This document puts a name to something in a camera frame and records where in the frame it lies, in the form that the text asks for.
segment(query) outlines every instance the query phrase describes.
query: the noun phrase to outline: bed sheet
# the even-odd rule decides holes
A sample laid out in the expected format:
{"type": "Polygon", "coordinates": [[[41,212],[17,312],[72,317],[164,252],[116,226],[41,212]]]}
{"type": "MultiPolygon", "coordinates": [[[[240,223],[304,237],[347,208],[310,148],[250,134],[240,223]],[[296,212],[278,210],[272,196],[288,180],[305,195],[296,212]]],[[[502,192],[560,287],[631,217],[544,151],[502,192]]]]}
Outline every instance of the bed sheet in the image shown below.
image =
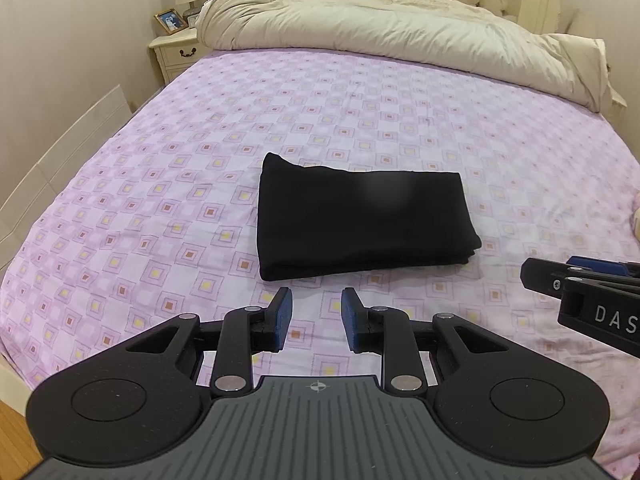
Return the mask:
{"type": "Polygon", "coordinates": [[[181,312],[222,319],[287,285],[286,349],[254,356],[257,377],[377,374],[379,357],[346,344],[340,292],[353,286],[365,305],[422,320],[453,312],[593,378],[612,407],[596,458],[621,478],[640,452],[639,362],[559,326],[559,302],[518,274],[528,256],[638,261],[635,187],[638,163],[606,121],[556,97],[344,52],[215,53],[108,140],[35,223],[0,290],[3,351],[35,387],[181,312]],[[267,152],[350,171],[458,171],[482,248],[466,266],[262,282],[267,152]]]}

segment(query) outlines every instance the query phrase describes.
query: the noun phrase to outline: gold picture frame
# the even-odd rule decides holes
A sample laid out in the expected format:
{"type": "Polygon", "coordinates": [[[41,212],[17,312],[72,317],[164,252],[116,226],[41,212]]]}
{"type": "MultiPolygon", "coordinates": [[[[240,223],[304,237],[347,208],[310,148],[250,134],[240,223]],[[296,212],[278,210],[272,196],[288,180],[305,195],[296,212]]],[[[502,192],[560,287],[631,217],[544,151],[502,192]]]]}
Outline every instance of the gold picture frame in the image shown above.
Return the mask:
{"type": "Polygon", "coordinates": [[[154,18],[169,36],[189,27],[178,11],[173,8],[154,14],[154,18]]]}

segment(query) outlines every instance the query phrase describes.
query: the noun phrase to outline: black circular joint cover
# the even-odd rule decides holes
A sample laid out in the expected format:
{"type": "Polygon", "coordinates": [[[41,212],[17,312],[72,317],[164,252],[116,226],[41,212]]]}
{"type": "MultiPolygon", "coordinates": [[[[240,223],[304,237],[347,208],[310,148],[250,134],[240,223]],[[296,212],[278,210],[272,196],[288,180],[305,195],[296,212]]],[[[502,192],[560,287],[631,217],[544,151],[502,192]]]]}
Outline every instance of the black circular joint cover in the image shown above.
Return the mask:
{"type": "Polygon", "coordinates": [[[26,418],[44,455],[116,466],[180,442],[198,421],[201,399],[193,381],[158,355],[106,351],[45,380],[26,418]]]}
{"type": "Polygon", "coordinates": [[[438,386],[437,420],[459,444],[510,465],[593,456],[609,403],[588,377],[521,348],[480,354],[438,386]]]}

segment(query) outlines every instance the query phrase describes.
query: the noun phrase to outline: silver screw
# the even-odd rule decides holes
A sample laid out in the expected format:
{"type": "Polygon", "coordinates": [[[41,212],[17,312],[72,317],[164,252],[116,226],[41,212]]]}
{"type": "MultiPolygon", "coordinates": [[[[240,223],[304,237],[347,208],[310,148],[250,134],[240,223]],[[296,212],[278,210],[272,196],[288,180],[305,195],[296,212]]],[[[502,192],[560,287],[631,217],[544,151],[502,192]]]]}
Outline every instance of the silver screw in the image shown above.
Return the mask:
{"type": "Polygon", "coordinates": [[[422,381],[413,375],[398,375],[391,379],[391,385],[401,392],[414,392],[422,386],[422,381]]]}
{"type": "Polygon", "coordinates": [[[246,381],[237,375],[224,375],[216,379],[215,385],[223,392],[236,392],[246,386],[246,381]]]}

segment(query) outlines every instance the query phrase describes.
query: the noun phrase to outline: black garment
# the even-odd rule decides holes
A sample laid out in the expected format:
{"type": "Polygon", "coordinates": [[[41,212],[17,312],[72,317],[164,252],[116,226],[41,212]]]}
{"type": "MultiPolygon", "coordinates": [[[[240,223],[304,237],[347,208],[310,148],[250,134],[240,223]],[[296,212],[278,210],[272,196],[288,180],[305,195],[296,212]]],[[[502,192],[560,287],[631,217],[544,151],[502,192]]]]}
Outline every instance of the black garment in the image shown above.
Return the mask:
{"type": "Polygon", "coordinates": [[[481,241],[457,173],[303,168],[267,153],[257,244],[273,281],[466,264],[481,241]]]}

